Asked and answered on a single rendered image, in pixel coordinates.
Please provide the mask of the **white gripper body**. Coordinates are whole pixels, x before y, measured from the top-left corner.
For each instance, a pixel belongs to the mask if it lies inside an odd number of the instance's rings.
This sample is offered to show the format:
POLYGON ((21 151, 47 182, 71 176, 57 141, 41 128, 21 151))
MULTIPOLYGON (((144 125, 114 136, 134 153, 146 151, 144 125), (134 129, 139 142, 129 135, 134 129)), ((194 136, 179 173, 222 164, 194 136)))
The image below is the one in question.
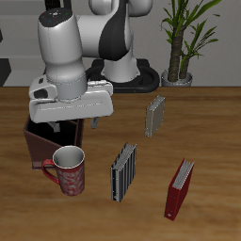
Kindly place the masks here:
POLYGON ((90 81, 87 91, 79 100, 71 103, 62 103, 57 97, 31 100, 30 118, 40 123, 110 116, 114 111, 112 94, 113 86, 110 82, 90 81))

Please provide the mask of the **red standing book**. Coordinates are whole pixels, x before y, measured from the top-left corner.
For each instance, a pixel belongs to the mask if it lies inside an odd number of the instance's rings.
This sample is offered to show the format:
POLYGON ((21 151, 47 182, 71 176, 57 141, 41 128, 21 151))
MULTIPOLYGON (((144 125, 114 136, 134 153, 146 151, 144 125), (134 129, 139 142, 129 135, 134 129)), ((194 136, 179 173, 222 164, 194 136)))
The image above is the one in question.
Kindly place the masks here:
POLYGON ((164 217, 176 218, 187 194, 193 168, 194 162, 183 159, 169 184, 164 217))

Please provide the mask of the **green pot plant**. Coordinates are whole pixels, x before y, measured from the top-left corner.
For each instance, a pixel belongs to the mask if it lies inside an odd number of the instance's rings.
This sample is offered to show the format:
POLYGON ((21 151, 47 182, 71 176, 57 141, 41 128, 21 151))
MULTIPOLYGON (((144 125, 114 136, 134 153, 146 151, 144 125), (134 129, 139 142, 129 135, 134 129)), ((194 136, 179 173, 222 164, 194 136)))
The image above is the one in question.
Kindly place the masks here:
POLYGON ((203 1, 201 0, 193 9, 190 9, 189 0, 171 0, 171 11, 164 8, 168 18, 165 18, 162 24, 167 23, 170 27, 170 30, 166 29, 166 33, 171 51, 169 68, 161 74, 162 87, 190 87, 193 81, 192 74, 187 71, 190 59, 194 56, 200 57, 200 49, 205 45, 217 42, 217 39, 212 39, 215 26, 202 36, 201 32, 206 20, 197 25, 193 23, 221 0, 210 0, 205 4, 203 1))

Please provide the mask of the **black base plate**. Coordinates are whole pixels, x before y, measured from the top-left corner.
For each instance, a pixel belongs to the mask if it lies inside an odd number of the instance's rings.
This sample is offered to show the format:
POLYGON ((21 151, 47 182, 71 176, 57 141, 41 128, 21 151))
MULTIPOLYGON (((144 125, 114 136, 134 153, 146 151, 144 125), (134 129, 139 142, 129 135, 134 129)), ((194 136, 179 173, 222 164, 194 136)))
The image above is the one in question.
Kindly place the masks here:
MULTIPOLYGON (((159 87, 159 74, 150 67, 149 61, 145 58, 137 59, 137 67, 140 71, 134 80, 126 83, 115 83, 111 81, 114 93, 148 93, 153 92, 159 87)), ((90 68, 86 70, 89 81, 107 80, 102 75, 104 61, 95 59, 90 68)))

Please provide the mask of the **red patterned mug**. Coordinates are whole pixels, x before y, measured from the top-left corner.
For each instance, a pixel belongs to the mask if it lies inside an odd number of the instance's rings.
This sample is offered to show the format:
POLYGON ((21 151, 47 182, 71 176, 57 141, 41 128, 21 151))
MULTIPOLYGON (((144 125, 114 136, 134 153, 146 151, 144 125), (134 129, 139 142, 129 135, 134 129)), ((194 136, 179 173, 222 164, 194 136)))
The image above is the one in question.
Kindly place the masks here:
POLYGON ((54 183, 58 184, 61 191, 67 196, 76 196, 85 188, 85 154, 77 146, 64 146, 57 149, 51 159, 46 159, 41 164, 43 174, 54 183), (52 165, 56 176, 46 169, 52 165))

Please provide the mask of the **black striped standing book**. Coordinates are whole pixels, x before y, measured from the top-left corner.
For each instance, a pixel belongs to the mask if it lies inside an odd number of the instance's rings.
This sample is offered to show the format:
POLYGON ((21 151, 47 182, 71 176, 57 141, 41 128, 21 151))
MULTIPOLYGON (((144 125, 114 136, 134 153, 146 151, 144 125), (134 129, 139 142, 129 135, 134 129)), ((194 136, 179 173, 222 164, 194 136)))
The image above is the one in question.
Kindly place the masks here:
POLYGON ((125 143, 110 167, 111 199, 121 202, 136 175, 137 146, 125 143))

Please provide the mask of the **dark brown desk caddy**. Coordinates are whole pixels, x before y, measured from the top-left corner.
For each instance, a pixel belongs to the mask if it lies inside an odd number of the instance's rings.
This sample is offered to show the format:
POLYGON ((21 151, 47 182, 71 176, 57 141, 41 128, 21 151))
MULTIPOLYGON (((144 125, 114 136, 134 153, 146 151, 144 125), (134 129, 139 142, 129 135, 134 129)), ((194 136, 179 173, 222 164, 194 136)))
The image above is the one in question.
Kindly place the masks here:
POLYGON ((59 126, 60 131, 55 133, 48 123, 35 123, 27 118, 24 137, 32 161, 32 170, 41 170, 41 163, 50 159, 60 147, 82 147, 83 120, 61 120, 59 126))

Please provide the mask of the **grey standing book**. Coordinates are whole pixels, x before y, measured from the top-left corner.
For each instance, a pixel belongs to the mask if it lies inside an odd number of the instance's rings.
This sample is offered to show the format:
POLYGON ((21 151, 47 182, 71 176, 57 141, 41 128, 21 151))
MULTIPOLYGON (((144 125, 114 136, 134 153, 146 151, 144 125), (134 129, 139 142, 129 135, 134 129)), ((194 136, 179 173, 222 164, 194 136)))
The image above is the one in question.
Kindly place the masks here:
POLYGON ((157 96, 146 109, 145 136, 152 137, 163 122, 165 97, 157 96))

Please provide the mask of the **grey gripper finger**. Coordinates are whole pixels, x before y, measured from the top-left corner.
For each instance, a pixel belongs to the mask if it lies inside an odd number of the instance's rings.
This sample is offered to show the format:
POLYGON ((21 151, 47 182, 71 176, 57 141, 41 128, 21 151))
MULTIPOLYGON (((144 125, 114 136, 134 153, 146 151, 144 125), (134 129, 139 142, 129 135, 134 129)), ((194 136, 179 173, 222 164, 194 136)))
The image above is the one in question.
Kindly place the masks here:
POLYGON ((53 128, 55 133, 60 131, 60 124, 58 122, 49 121, 48 124, 53 128))
POLYGON ((93 120, 90 120, 91 129, 97 128, 97 123, 98 123, 99 119, 100 119, 100 117, 95 117, 93 120))

